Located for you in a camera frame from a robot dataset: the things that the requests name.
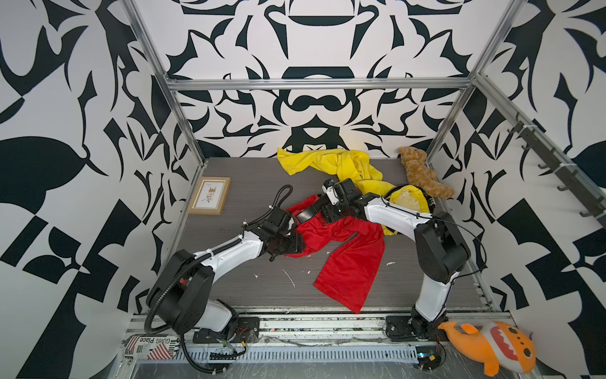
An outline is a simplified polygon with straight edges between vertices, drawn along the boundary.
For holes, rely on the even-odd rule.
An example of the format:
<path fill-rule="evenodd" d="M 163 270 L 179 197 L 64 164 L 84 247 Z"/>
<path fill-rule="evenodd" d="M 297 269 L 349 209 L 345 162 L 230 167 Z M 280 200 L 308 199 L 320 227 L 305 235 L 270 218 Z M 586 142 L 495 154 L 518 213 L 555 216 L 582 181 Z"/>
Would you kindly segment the red trousers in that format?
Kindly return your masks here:
<path fill-rule="evenodd" d="M 360 313 L 383 258 L 383 227 L 353 217 L 328 223 L 317 213 L 298 225 L 297 234 L 306 247 L 301 253 L 291 254 L 292 258 L 319 253 L 331 242 L 341 243 L 329 254 L 314 287 L 355 314 Z"/>

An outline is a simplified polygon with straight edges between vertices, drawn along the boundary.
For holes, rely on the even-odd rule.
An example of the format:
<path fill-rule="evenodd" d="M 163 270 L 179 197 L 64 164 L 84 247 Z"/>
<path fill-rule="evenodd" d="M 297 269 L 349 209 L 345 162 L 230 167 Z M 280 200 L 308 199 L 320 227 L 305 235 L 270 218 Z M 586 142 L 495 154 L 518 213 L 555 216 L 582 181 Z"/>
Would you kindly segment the black leather belt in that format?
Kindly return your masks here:
<path fill-rule="evenodd" d="M 331 202 L 315 202 L 308 208 L 304 209 L 301 213 L 296 216 L 297 221 L 300 224 L 304 224 L 307 221 L 313 219 L 316 215 L 324 215 L 328 208 L 331 207 Z"/>

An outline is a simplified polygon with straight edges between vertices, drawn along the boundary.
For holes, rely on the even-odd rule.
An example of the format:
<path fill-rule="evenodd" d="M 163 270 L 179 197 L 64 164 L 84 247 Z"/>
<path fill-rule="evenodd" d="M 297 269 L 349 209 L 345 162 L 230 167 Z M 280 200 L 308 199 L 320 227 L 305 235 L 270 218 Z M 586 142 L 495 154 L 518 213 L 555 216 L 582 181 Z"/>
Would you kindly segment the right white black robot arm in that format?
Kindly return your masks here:
<path fill-rule="evenodd" d="M 427 340 L 446 319 L 454 281 L 470 258 L 457 224 L 447 213 L 434 216 L 396 205 L 378 194 L 363 194 L 347 179 L 322 186 L 320 214 L 329 223 L 351 216 L 385 226 L 415 242 L 424 277 L 405 336 Z"/>

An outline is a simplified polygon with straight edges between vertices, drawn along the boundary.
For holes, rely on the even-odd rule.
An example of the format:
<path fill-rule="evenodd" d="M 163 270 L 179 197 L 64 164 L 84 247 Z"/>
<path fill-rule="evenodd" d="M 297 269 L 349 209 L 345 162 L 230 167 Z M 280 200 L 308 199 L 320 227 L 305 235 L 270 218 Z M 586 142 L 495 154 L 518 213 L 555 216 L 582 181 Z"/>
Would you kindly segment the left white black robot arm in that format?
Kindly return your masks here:
<path fill-rule="evenodd" d="M 210 299 L 213 284 L 264 254 L 274 260 L 303 251 L 305 242 L 296 232 L 298 225 L 292 213 L 273 207 L 219 246 L 194 254 L 187 250 L 174 253 L 148 293 L 145 332 L 160 334 L 170 329 L 181 335 L 200 328 L 230 339 L 238 314 L 227 304 Z"/>

